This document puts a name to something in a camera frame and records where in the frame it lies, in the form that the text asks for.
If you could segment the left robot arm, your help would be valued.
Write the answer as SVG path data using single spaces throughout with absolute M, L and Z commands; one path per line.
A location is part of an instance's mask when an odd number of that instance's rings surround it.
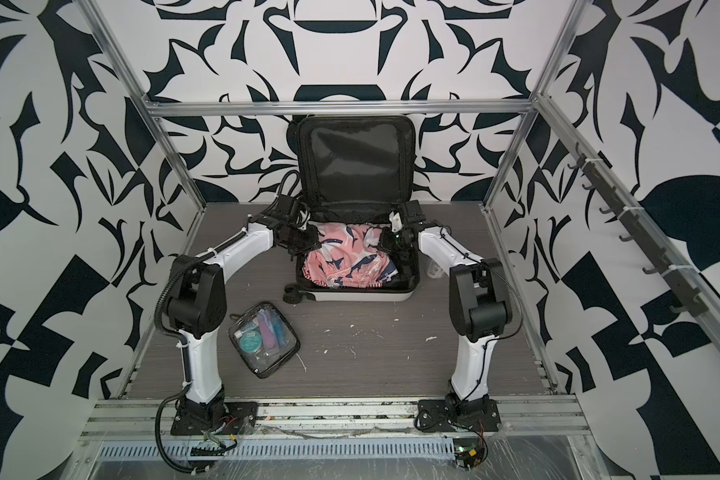
M 192 461 L 179 463 L 165 449 L 162 414 L 170 403 L 177 407 L 175 420 L 216 443 L 213 454 L 224 455 L 237 446 L 217 441 L 225 429 L 227 412 L 223 381 L 218 368 L 218 333 L 227 317 L 227 282 L 243 266 L 275 246 L 293 254 L 316 244 L 317 234 L 308 225 L 310 210 L 294 188 L 283 191 L 263 211 L 250 215 L 244 226 L 220 244 L 172 263 L 169 279 L 155 305 L 155 329 L 177 341 L 182 357 L 183 380 L 179 392 L 161 401 L 154 420 L 158 454 L 172 470 L 200 475 L 211 469 Z

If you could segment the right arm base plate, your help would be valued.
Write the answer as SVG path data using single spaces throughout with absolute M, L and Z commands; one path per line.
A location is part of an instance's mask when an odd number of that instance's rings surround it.
M 419 400 L 414 427 L 423 432 L 498 432 L 502 423 L 497 403 L 484 396 L 477 400 L 459 402 L 444 400 Z

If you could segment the clear toiletry pouch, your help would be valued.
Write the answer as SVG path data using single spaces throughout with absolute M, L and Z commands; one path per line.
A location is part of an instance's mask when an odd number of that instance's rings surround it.
M 269 301 L 237 316 L 228 337 L 245 366 L 259 379 L 270 377 L 301 348 L 293 327 Z

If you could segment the blue lid plastic jar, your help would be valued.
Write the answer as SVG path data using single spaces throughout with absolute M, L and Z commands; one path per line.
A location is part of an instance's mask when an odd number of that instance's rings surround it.
M 447 273 L 437 262 L 430 259 L 427 264 L 426 275 L 431 279 L 440 279 L 445 277 Z

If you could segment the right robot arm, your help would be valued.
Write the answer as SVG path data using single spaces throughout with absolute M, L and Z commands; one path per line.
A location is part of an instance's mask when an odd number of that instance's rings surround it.
M 389 214 L 382 248 L 400 252 L 414 247 L 448 277 L 448 313 L 459 336 L 450 391 L 442 400 L 421 400 L 414 427 L 422 432 L 496 431 L 500 423 L 489 395 L 493 352 L 506 340 L 514 317 L 513 289 L 501 262 L 484 259 L 461 245 L 448 226 L 426 219 L 417 201 L 405 202 Z

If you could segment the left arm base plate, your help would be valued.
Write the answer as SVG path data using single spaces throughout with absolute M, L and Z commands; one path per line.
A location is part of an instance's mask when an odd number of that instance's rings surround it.
M 256 425 L 259 404 L 252 401 L 199 404 L 181 399 L 170 434 L 173 436 L 201 435 L 204 431 L 216 434 L 240 434 Z

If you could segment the pink patterned shorts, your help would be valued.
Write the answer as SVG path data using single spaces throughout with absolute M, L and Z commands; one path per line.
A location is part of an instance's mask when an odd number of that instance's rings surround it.
M 398 276 L 391 256 L 379 249 L 382 228 L 371 224 L 315 224 L 319 246 L 304 260 L 302 274 L 329 289 L 382 288 Z

